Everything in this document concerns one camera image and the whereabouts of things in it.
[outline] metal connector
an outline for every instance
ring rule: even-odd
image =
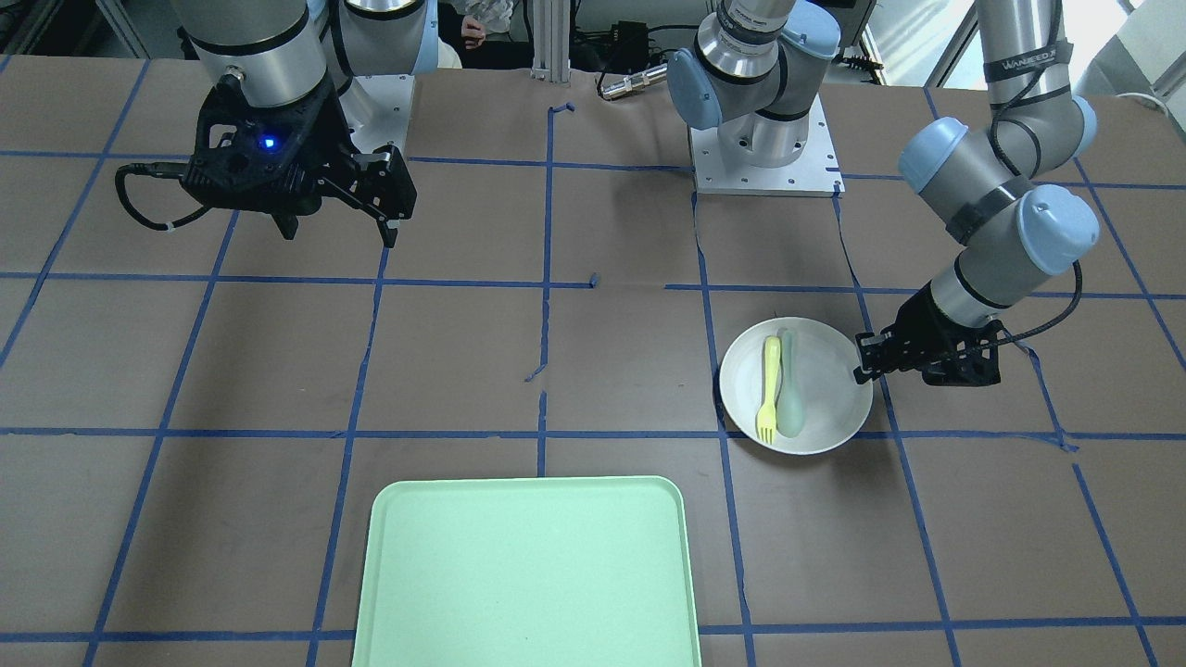
[[[632,74],[618,83],[611,83],[601,89],[601,97],[606,100],[618,100],[631,93],[642,90],[649,85],[667,81],[667,63],[656,65],[649,70]]]

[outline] black cable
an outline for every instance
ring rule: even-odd
[[[1052,0],[1052,1],[1054,2],[1054,8],[1051,13],[1050,34],[1046,37],[1047,49],[1050,49],[1058,42],[1058,31],[1061,27],[1063,23],[1063,0]],[[1021,170],[1019,170],[1018,166],[1013,164],[1013,160],[1010,160],[1009,157],[1005,154],[1005,150],[1001,148],[1001,142],[997,140],[996,136],[996,127],[1001,122],[1001,116],[1003,116],[1005,113],[1008,112],[1009,109],[1016,107],[1018,103],[1021,102],[1021,99],[1028,95],[1029,91],[1033,90],[1035,85],[1038,85],[1038,82],[1041,81],[1041,77],[1046,74],[1046,70],[1051,65],[1046,65],[1035,71],[1034,77],[1029,80],[1029,83],[1027,83],[1025,88],[1022,88],[1016,95],[1014,95],[1012,100],[1006,102],[1003,107],[996,109],[996,112],[993,114],[993,122],[988,127],[988,142],[993,147],[993,154],[996,155],[996,159],[1001,160],[1001,163],[1009,170],[1010,173],[1013,173],[1013,176],[1021,176]],[[1034,165],[1035,173],[1038,171],[1038,167],[1039,165],[1035,164]]]
[[[598,76],[598,78],[597,78],[597,96],[601,97],[602,100],[605,100],[605,95],[601,94],[601,84],[605,83],[605,75],[610,74],[610,68],[613,66],[613,62],[621,53],[621,49],[626,44],[630,44],[631,42],[640,38],[640,37],[650,37],[650,34],[652,32],[659,32],[659,31],[664,31],[664,30],[700,30],[700,26],[699,25],[689,25],[689,24],[661,25],[661,26],[656,26],[656,27],[649,27],[649,28],[646,28],[646,32],[639,32],[639,33],[632,34],[629,38],[624,39],[621,42],[621,44],[619,44],[618,47],[613,50],[613,53],[610,55],[610,58],[605,62],[605,66],[601,68],[600,76]]]
[[[1075,294],[1071,296],[1071,303],[1067,304],[1065,309],[1063,309],[1063,312],[1054,316],[1050,322],[1034,326],[1029,331],[1022,331],[1021,333],[1010,333],[1005,338],[991,341],[989,343],[984,343],[983,345],[976,345],[974,348],[968,348],[965,350],[955,350],[945,355],[940,355],[924,366],[930,366],[932,363],[942,363],[956,357],[974,355],[982,352],[984,350],[990,350],[993,348],[1000,348],[1001,345],[1008,345],[1009,343],[1016,343],[1019,341],[1024,341],[1025,338],[1029,338],[1031,336],[1044,333],[1053,329],[1054,326],[1061,324],[1064,319],[1066,319],[1067,317],[1071,316],[1072,312],[1075,312],[1075,309],[1079,306],[1079,300],[1083,298],[1083,267],[1080,267],[1079,262],[1076,261],[1071,265],[1071,268],[1075,271]]]
[[[187,165],[183,163],[133,163],[121,166],[115,172],[115,195],[120,198],[120,204],[123,207],[123,210],[128,211],[128,215],[132,216],[133,220],[154,231],[171,231],[178,227],[185,227],[186,224],[190,224],[191,222],[206,215],[211,207],[202,207],[185,217],[161,224],[145,217],[144,214],[136,210],[135,205],[132,204],[132,199],[128,198],[128,189],[125,183],[128,176],[151,176],[152,178],[180,180],[181,177],[185,176],[186,166]]]

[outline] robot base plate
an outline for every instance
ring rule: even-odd
[[[786,166],[773,169],[745,164],[733,151],[725,150],[719,128],[689,129],[696,191],[789,197],[831,197],[836,188],[843,192],[844,179],[840,176],[840,163],[818,96],[811,103],[810,116],[811,134],[803,154]]]

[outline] white metal plate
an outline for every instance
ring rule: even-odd
[[[696,167],[696,191],[704,195],[774,195],[789,197],[831,197],[844,179],[840,176],[836,148],[817,95],[811,103],[811,134],[803,154],[776,169],[741,163],[732,151],[722,150],[716,129],[689,129],[691,159]]]
[[[412,120],[412,95],[416,89],[416,77],[408,74],[361,76],[355,80],[363,90],[382,107],[383,114],[374,122],[355,128],[351,141],[366,153],[385,144],[395,144],[401,153],[408,140],[408,122]],[[353,119],[346,119],[353,127]]]

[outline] blue tape grid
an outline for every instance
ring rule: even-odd
[[[115,145],[115,139],[120,135],[120,129],[123,128],[123,121],[128,117],[128,112],[132,110],[132,103],[135,102],[136,94],[140,93],[140,85],[145,81],[145,75],[148,74],[148,61],[140,68],[140,74],[136,76],[135,83],[132,85],[132,90],[128,93],[127,101],[123,102],[123,108],[120,109],[120,115],[115,120],[115,127],[111,133],[107,136],[107,142],[103,144],[103,154],[110,152],[111,146]],[[90,171],[90,177],[87,179],[87,185],[83,186],[82,195],[78,196],[78,201],[75,202],[74,210],[70,211],[70,217],[66,218],[66,224],[62,229],[62,234],[58,235],[58,240],[53,243],[53,248],[50,250],[50,255],[45,259],[45,263],[42,266],[40,273],[37,275],[37,281],[33,284],[33,288],[25,300],[25,307],[21,309],[20,316],[17,318],[17,324],[13,325],[12,332],[8,333],[8,339],[5,342],[2,349],[0,349],[0,368],[4,368],[6,361],[8,361],[8,355],[12,354],[12,348],[17,343],[17,337],[20,335],[20,330],[24,329],[25,322],[28,320],[28,313],[33,310],[33,304],[37,303],[37,297],[42,293],[42,287],[45,286],[45,279],[53,267],[53,262],[58,259],[58,253],[62,252],[62,246],[65,244],[66,236],[70,235],[70,230],[74,229],[75,222],[78,220],[78,214],[82,212],[83,204],[87,203],[87,197],[90,195],[93,188],[95,188],[95,180],[98,179],[98,172],[103,169],[103,163],[106,160],[104,155],[95,161],[95,169]]]
[[[366,350],[363,352],[362,362],[358,364],[358,379],[355,382],[355,399],[350,405],[350,420],[346,425],[345,444],[342,447],[342,471],[338,477],[338,494],[333,502],[333,519],[330,522],[330,539],[325,547],[325,565],[321,568],[321,585],[317,592],[317,606],[313,611],[313,636],[308,641],[308,653],[306,654],[306,667],[317,667],[317,652],[319,646],[319,634],[325,623],[325,605],[330,599],[330,583],[333,579],[333,563],[338,550],[338,534],[342,532],[342,513],[346,504],[346,491],[350,483],[350,464],[353,460],[355,439],[358,437],[358,414],[363,407],[363,389],[366,388],[366,371],[370,368],[370,355],[375,345],[375,329],[378,326],[380,307],[383,303],[383,273],[387,271],[388,258],[391,252],[383,248],[378,260],[378,271],[375,274],[374,305],[371,306],[371,324],[366,332]]]
[[[213,296],[215,286],[217,285],[215,277],[218,275],[223,260],[227,258],[227,249],[230,247],[231,236],[235,234],[236,222],[238,222],[238,211],[231,214],[230,222],[227,224],[227,233],[223,235],[222,246],[218,248],[218,256],[215,259],[215,266],[210,271],[210,279],[206,281],[206,290],[202,296],[202,304],[198,306],[198,313],[193,318],[193,326],[190,329],[190,338],[185,344],[185,351],[181,352],[181,361],[177,368],[177,374],[173,377],[173,386],[168,392],[168,400],[165,402],[165,412],[160,418],[161,432],[159,432],[153,439],[152,451],[148,455],[147,463],[145,463],[145,471],[140,477],[140,487],[136,490],[136,500],[132,504],[132,514],[128,516],[128,525],[123,531],[123,539],[120,542],[120,551],[115,558],[115,565],[111,568],[111,577],[107,584],[107,592],[103,595],[103,603],[98,609],[98,617],[95,620],[95,630],[87,644],[87,654],[83,659],[83,667],[91,667],[91,665],[95,663],[95,653],[98,650],[100,637],[107,628],[107,618],[111,611],[111,604],[115,602],[115,591],[120,585],[120,578],[123,574],[123,565],[127,563],[128,552],[132,550],[132,538],[135,535],[136,526],[140,523],[140,513],[144,510],[145,500],[148,496],[148,487],[152,483],[152,476],[157,469],[157,460],[160,458],[160,450],[165,443],[162,431],[168,427],[168,423],[173,417],[177,396],[181,392],[181,382],[185,380],[185,371],[190,366],[190,360],[193,356],[193,348],[198,342],[198,332],[202,330],[202,323],[205,322],[206,311],[210,307],[210,298]]]
[[[754,648],[753,621],[750,616],[750,603],[745,595],[745,559],[741,554],[741,532],[738,527],[737,496],[733,493],[733,465],[729,460],[729,433],[725,428],[725,408],[720,398],[720,388],[716,382],[720,373],[720,362],[716,354],[716,329],[713,325],[713,300],[708,290],[708,262],[704,260],[703,249],[700,246],[699,229],[696,224],[696,192],[691,193],[691,218],[693,229],[697,234],[696,239],[696,262],[700,269],[700,297],[704,309],[704,332],[708,341],[708,370],[713,377],[713,406],[716,409],[716,440],[721,452],[721,475],[725,481],[725,508],[729,520],[729,542],[733,547],[733,570],[738,586],[738,606],[741,610],[740,634],[745,641],[745,656],[747,667],[757,667],[758,654]]]
[[[11,61],[11,56],[6,57],[0,62],[0,72],[5,70]],[[1054,432],[1053,433],[1040,433],[1040,432],[983,432],[983,431],[903,431],[897,425],[897,419],[893,414],[892,404],[888,396],[888,386],[882,380],[882,392],[886,396],[887,412],[890,413],[891,431],[890,432],[866,432],[860,433],[857,438],[888,438],[893,437],[898,447],[899,456],[903,462],[904,472],[907,477],[907,485],[911,490],[911,500],[916,512],[916,520],[919,523],[920,536],[924,542],[924,551],[927,553],[929,567],[931,570],[932,583],[936,586],[937,601],[939,601],[943,620],[935,621],[922,621],[922,622],[893,622],[893,623],[806,623],[806,624],[753,624],[748,615],[748,605],[745,599],[745,587],[744,587],[744,561],[741,559],[740,550],[740,535],[738,533],[737,526],[737,510],[733,497],[733,484],[732,484],[732,470],[728,462],[728,447],[727,439],[731,437],[742,437],[741,433],[726,432],[723,428],[723,421],[720,414],[720,404],[718,402],[718,418],[719,428],[716,432],[706,431],[548,431],[546,425],[546,409],[547,409],[547,396],[541,393],[540,400],[540,420],[536,431],[361,431],[357,430],[357,412],[361,407],[362,390],[365,383],[366,363],[369,361],[370,344],[368,344],[368,351],[364,355],[363,362],[359,367],[358,385],[356,388],[355,405],[352,406],[351,415],[351,428],[347,431],[285,431],[285,430],[174,430],[168,428],[168,420],[172,414],[173,406],[176,405],[177,394],[179,393],[184,375],[189,364],[189,360],[192,355],[193,347],[197,341],[198,332],[200,331],[202,323],[205,317],[205,312],[209,307],[210,297],[212,291],[218,282],[315,282],[315,284],[358,284],[358,285],[374,285],[375,286],[375,312],[372,316],[370,342],[374,341],[375,333],[375,318],[378,313],[380,299],[382,293],[382,287],[385,285],[420,285],[420,286],[472,286],[472,287],[521,287],[521,288],[591,288],[591,285],[585,282],[550,282],[549,275],[544,274],[544,279],[541,282],[530,281],[466,281],[466,280],[402,280],[402,279],[384,279],[383,265],[387,262],[388,253],[384,250],[383,259],[381,261],[381,268],[378,275],[375,280],[364,278],[298,278],[298,277],[246,277],[246,275],[229,275],[223,277],[219,274],[222,261],[225,256],[227,248],[229,247],[231,236],[234,234],[235,224],[237,221],[237,214],[231,217],[230,223],[223,243],[219,248],[218,256],[215,262],[215,267],[210,275],[135,275],[135,274],[78,274],[78,273],[52,273],[51,267],[60,252],[63,243],[66,240],[77,216],[84,205],[88,195],[93,190],[95,182],[97,179],[98,172],[107,159],[185,159],[187,155],[171,155],[171,154],[123,154],[123,153],[111,153],[110,147],[114,144],[116,135],[119,134],[122,123],[127,117],[127,113],[130,109],[133,101],[140,89],[144,77],[147,72],[148,63],[141,69],[135,84],[128,96],[128,100],[121,110],[121,114],[116,121],[116,126],[109,136],[103,152],[101,153],[70,153],[70,152],[39,152],[39,151],[0,151],[0,155],[18,155],[18,157],[52,157],[52,158],[84,158],[84,159],[96,159],[96,164],[93,170],[87,185],[83,189],[70,217],[66,221],[66,225],[63,229],[60,236],[53,246],[43,269],[39,273],[31,272],[2,272],[0,273],[0,279],[34,279],[34,287],[30,298],[27,299],[24,310],[14,326],[12,333],[8,336],[2,351],[0,351],[0,366],[7,358],[8,354],[12,351],[12,347],[20,329],[24,326],[25,320],[27,320],[28,313],[37,300],[37,296],[40,292],[45,280],[176,280],[176,281],[205,281],[206,292],[203,297],[202,305],[198,309],[198,313],[195,319],[195,325],[191,330],[191,336],[183,354],[180,366],[178,368],[177,375],[174,377],[173,388],[170,394],[170,399],[166,404],[166,411],[162,415],[161,424],[158,428],[71,428],[71,427],[57,427],[57,428],[42,428],[42,427],[0,427],[0,434],[28,434],[28,436],[55,436],[55,434],[79,434],[79,436],[144,436],[153,437],[154,445],[149,459],[146,463],[145,474],[141,478],[141,484],[138,490],[136,502],[134,503],[132,515],[129,516],[128,526],[121,541],[120,553],[116,559],[115,567],[113,567],[111,578],[108,584],[108,589],[104,595],[103,604],[100,610],[98,618],[96,620],[95,629],[90,633],[0,633],[0,643],[24,643],[24,642],[87,642],[88,650],[84,665],[91,665],[94,662],[95,652],[100,643],[107,642],[189,642],[189,641],[308,641],[310,663],[315,661],[317,644],[320,641],[349,641],[353,639],[352,630],[332,630],[324,631],[320,629],[320,622],[324,621],[324,609],[325,598],[327,597],[327,584],[329,578],[332,576],[332,561],[333,552],[336,548],[336,536],[337,531],[340,528],[342,508],[345,498],[346,485],[349,482],[349,468],[350,468],[350,446],[356,438],[530,438],[536,437],[541,443],[540,449],[540,472],[543,472],[544,458],[542,443],[548,437],[555,438],[618,438],[618,439],[648,439],[648,438],[715,438],[721,444],[721,456],[722,456],[722,474],[725,476],[726,483],[726,502],[728,506],[729,514],[729,528],[731,528],[731,541],[734,550],[734,564],[735,574],[738,578],[738,591],[739,591],[739,604],[741,606],[742,624],[741,625],[702,625],[700,631],[702,635],[742,635],[746,640],[746,654],[748,665],[753,666],[755,663],[754,652],[753,652],[753,636],[763,634],[802,634],[802,633],[861,633],[861,631],[907,631],[907,630],[944,630],[949,637],[949,646],[952,650],[952,659],[956,665],[958,665],[958,654],[954,641],[954,630],[964,629],[989,629],[989,628],[1057,628],[1057,627],[1111,627],[1111,625],[1134,625],[1136,627],[1139,635],[1142,641],[1142,646],[1146,649],[1146,654],[1149,659],[1150,665],[1156,665],[1156,659],[1153,655],[1152,647],[1148,643],[1148,639],[1143,630],[1144,627],[1154,625],[1186,625],[1186,616],[1140,616],[1135,604],[1133,603],[1131,595],[1128,591],[1128,586],[1124,582],[1123,573],[1121,572],[1118,560],[1114,551],[1111,550],[1110,541],[1104,531],[1103,522],[1099,519],[1098,512],[1095,508],[1095,502],[1091,498],[1090,490],[1086,485],[1086,481],[1083,477],[1082,471],[1078,465],[1073,465],[1076,477],[1079,482],[1080,490],[1084,495],[1084,501],[1088,503],[1089,510],[1092,516],[1092,521],[1099,533],[1101,541],[1104,546],[1105,553],[1108,554],[1109,563],[1112,566],[1114,573],[1117,579],[1117,584],[1124,596],[1126,603],[1129,606],[1129,617],[1067,617],[1067,618],[1000,618],[1000,620],[978,620],[978,621],[952,621],[949,618],[945,611],[945,603],[943,602],[942,585],[938,579],[937,567],[933,563],[933,555],[930,553],[929,538],[925,531],[925,522],[922,516],[922,508],[918,503],[917,490],[914,489],[913,477],[908,469],[908,459],[906,458],[906,451],[904,446],[904,439],[908,438],[1033,438],[1045,442],[1054,442],[1056,444],[1061,443],[1063,436],[1067,436],[1080,440],[1175,440],[1186,442],[1186,434],[1184,433],[1090,433],[1090,432],[1070,432],[1066,433],[1061,430],[1060,425],[1057,423],[1057,415],[1053,413],[1053,406],[1050,405],[1051,415],[1054,420]],[[933,101],[930,99],[930,93],[924,91],[927,97],[927,103],[931,106],[932,113],[936,112],[933,107]],[[531,160],[471,160],[471,159],[458,159],[458,158],[410,158],[413,161],[426,161],[426,163],[446,163],[446,164],[476,164],[476,165],[506,165],[506,166],[533,166],[533,167],[546,167],[549,173],[554,169],[592,169],[592,170],[612,170],[612,171],[690,171],[689,167],[672,166],[672,165],[643,165],[643,166],[626,166],[626,165],[601,165],[601,164],[581,164],[581,163],[555,163],[551,160],[551,115],[554,110],[549,112],[549,159],[547,161],[531,161]],[[1133,262],[1130,255],[1123,246],[1115,225],[1111,223],[1108,216],[1107,209],[1099,201],[1098,190],[1102,189],[1135,189],[1135,190],[1186,190],[1186,185],[1144,185],[1144,184],[1127,184],[1127,183],[1093,183],[1088,177],[1082,164],[1076,165],[1083,176],[1084,183],[1066,183],[1065,185],[1086,185],[1097,207],[1103,212],[1104,221],[1116,240],[1126,261],[1133,272],[1134,278],[1137,280],[1141,287],[1140,294],[1111,294],[1111,293],[1090,293],[1085,294],[1084,298],[1101,298],[1101,299],[1142,299],[1149,303],[1159,324],[1162,328],[1167,339],[1171,343],[1175,355],[1179,358],[1179,363],[1186,368],[1186,362],[1182,361],[1182,355],[1180,348],[1174,341],[1172,333],[1165,324],[1160,311],[1156,307],[1158,300],[1182,300],[1186,299],[1184,294],[1160,294],[1152,293],[1148,291],[1144,281],[1140,277],[1135,263]],[[885,180],[900,180],[897,176],[880,176],[880,174],[843,174],[846,178],[853,179],[885,179]],[[550,186],[548,188],[548,195],[550,196]],[[839,202],[835,203],[839,214]],[[548,211],[546,214],[546,224],[550,222],[551,207],[550,202],[548,205]],[[699,290],[702,293],[704,304],[704,316],[706,316],[706,331],[708,336],[709,355],[710,355],[710,369],[716,373],[716,347],[715,337],[712,324],[712,304],[710,304],[710,292],[714,291],[788,291],[788,292],[835,292],[835,293],[854,293],[861,305],[862,317],[866,319],[866,325],[869,326],[867,309],[865,306],[863,296],[866,293],[890,293],[890,294],[908,294],[912,293],[912,288],[867,288],[861,287],[856,277],[854,274],[854,286],[852,288],[847,287],[815,287],[815,286],[747,286],[747,285],[709,285],[707,266],[704,265],[703,255],[700,254],[700,267],[701,267],[701,282],[699,285],[671,285],[669,288],[672,290]],[[1040,293],[1040,297],[1050,298],[1066,298],[1070,294],[1065,293]],[[1040,362],[1035,360],[1035,371],[1040,374]],[[122,573],[123,564],[127,559],[128,550],[130,548],[132,539],[134,536],[135,527],[139,521],[139,515],[144,507],[144,501],[147,495],[148,487],[151,484],[152,472],[155,466],[155,462],[159,458],[160,446],[165,438],[196,438],[196,437],[225,437],[225,438],[344,438],[346,444],[344,446],[343,455],[343,471],[339,482],[339,494],[334,507],[334,522],[331,528],[331,541],[326,550],[326,565],[323,571],[323,584],[319,591],[318,608],[315,611],[314,625],[312,630],[293,630],[293,631],[267,631],[267,633],[236,633],[236,631],[165,631],[165,633],[113,633],[104,629],[107,616],[110,612],[110,605],[114,602],[115,591],[119,585],[119,579]]]
[[[843,215],[840,209],[840,185],[837,185],[835,192],[833,192],[831,208],[833,212],[836,215],[836,231],[840,234],[840,243],[844,250],[844,258],[848,260],[849,254],[848,246],[844,243]],[[853,268],[852,260],[848,260],[848,272],[853,277],[853,290],[856,293],[856,303],[861,307],[861,319],[865,323],[865,330],[875,331],[873,328],[873,320],[869,317],[868,304],[865,301],[865,290],[861,287],[861,281],[856,277],[856,271]],[[918,536],[923,545],[923,555],[926,558],[926,568],[931,577],[931,586],[935,589],[935,602],[939,610],[943,634],[948,640],[948,650],[951,653],[951,663],[955,667],[961,667],[962,661],[959,660],[959,647],[956,644],[956,634],[955,628],[951,624],[951,614],[948,611],[946,596],[943,593],[943,582],[939,579],[938,564],[935,560],[935,551],[931,548],[931,536],[926,531],[926,519],[923,516],[923,503],[918,497],[918,488],[914,484],[914,474],[910,466],[910,456],[906,452],[906,442],[901,436],[900,428],[898,427],[898,415],[894,413],[893,399],[890,396],[890,383],[884,376],[880,379],[880,383],[881,395],[885,399],[886,418],[890,420],[890,430],[893,433],[894,445],[898,447],[898,460],[901,464],[903,476],[906,481],[906,490],[910,493],[910,504],[914,512],[914,523],[918,526]]]

